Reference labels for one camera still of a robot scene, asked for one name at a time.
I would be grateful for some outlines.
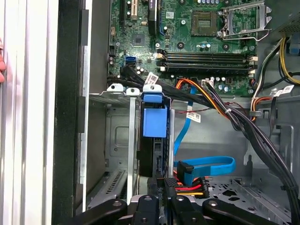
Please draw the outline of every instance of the cable label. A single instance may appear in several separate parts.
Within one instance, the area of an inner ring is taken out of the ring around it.
[[[157,81],[158,81],[158,76],[150,72],[149,75],[147,76],[145,84],[156,84]]]
[[[187,106],[187,111],[192,111],[192,110],[193,110],[193,107],[188,105]],[[193,120],[197,123],[201,123],[201,115],[197,114],[195,112],[187,112],[187,118],[190,119],[190,120]]]
[[[277,91],[274,97],[278,97],[279,95],[290,93],[293,90],[294,86],[295,85],[286,86],[285,88],[283,88],[283,90]]]

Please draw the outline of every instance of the orange wire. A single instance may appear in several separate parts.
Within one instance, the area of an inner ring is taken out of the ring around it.
[[[189,79],[185,79],[185,78],[182,78],[180,81],[185,81],[185,82],[187,82],[187,83],[189,83],[189,84],[195,86],[195,87],[196,87],[198,90],[200,90],[201,93],[208,99],[208,101],[215,107],[215,109],[219,112],[219,114],[221,114],[221,115],[225,116],[226,118],[228,118],[227,115],[226,115],[224,112],[222,112],[222,111],[220,110],[220,108],[215,104],[215,102],[214,102],[213,99],[210,97],[210,95],[209,95],[209,94],[208,94],[201,86],[199,86],[199,85],[196,84],[195,82],[193,82],[193,81],[191,81],[191,80],[189,80]],[[180,82],[180,81],[177,83],[176,88],[179,87],[179,86],[182,84],[182,82]]]
[[[260,97],[260,98],[255,99],[255,100],[254,100],[254,103],[253,103],[253,111],[255,111],[255,106],[256,106],[259,102],[261,102],[261,101],[267,101],[267,100],[272,100],[272,98],[271,98],[271,97]]]

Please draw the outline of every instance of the chipset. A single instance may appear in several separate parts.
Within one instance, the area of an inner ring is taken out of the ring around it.
[[[145,47],[145,35],[144,34],[133,34],[131,45],[133,47]]]
[[[205,11],[192,12],[192,36],[216,36],[217,13]]]

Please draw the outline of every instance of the side panel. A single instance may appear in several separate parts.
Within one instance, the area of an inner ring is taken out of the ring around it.
[[[50,225],[58,0],[4,0],[0,8],[0,224]]]

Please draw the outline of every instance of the sata port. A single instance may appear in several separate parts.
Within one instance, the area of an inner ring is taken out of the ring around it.
[[[135,56],[126,56],[125,57],[126,63],[128,62],[136,62],[136,57]]]
[[[126,65],[130,67],[135,67],[136,63],[135,62],[126,62]]]

